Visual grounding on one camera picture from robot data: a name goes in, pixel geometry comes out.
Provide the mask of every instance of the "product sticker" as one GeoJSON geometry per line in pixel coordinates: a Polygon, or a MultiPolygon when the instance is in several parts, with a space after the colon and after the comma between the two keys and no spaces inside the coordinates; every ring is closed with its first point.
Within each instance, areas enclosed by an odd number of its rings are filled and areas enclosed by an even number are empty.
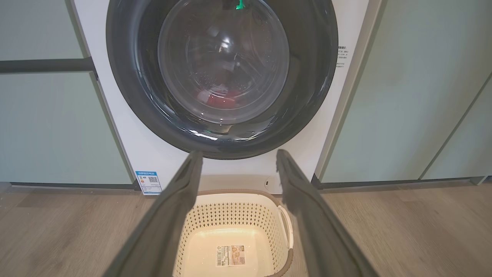
{"type": "Polygon", "coordinates": [[[161,193],[162,189],[159,178],[157,178],[157,172],[135,171],[135,173],[137,173],[137,180],[144,195],[161,193]]]}
{"type": "Polygon", "coordinates": [[[245,264],[244,245],[217,246],[217,267],[242,266],[245,264]]]}

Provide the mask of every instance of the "laundry basket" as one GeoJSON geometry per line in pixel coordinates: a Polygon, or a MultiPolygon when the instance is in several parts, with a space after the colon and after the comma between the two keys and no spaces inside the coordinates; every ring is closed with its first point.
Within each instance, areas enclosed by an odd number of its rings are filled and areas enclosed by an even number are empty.
{"type": "Polygon", "coordinates": [[[282,276],[292,263],[292,223],[269,194],[200,193],[184,222],[174,277],[282,276]]]}

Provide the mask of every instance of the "cabinet panel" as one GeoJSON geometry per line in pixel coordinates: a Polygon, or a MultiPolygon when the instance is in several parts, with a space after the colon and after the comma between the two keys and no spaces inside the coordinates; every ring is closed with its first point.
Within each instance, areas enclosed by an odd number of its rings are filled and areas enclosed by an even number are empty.
{"type": "Polygon", "coordinates": [[[89,73],[0,75],[0,181],[131,184],[89,73]]]}
{"type": "Polygon", "coordinates": [[[492,175],[492,82],[430,166],[423,179],[492,175]]]}
{"type": "Polygon", "coordinates": [[[0,61],[76,58],[84,54],[66,0],[0,1],[0,61]]]}
{"type": "Polygon", "coordinates": [[[418,179],[492,71],[492,1],[389,0],[322,182],[418,179]]]}

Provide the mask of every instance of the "washing machine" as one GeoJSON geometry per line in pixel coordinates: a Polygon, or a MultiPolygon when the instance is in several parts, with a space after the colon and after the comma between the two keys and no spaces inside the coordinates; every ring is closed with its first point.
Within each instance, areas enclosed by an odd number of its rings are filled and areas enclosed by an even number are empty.
{"type": "Polygon", "coordinates": [[[75,0],[144,194],[203,152],[200,190],[282,193],[276,150],[313,176],[368,0],[75,0]]]}

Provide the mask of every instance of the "cabinet drawer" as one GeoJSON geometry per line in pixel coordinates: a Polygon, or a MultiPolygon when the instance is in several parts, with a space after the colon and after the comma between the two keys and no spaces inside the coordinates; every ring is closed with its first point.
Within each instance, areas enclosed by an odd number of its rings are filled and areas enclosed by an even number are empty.
{"type": "Polygon", "coordinates": [[[131,184],[92,73],[0,75],[0,181],[131,184]]]}
{"type": "Polygon", "coordinates": [[[0,1],[0,61],[85,58],[69,0],[0,1]]]}

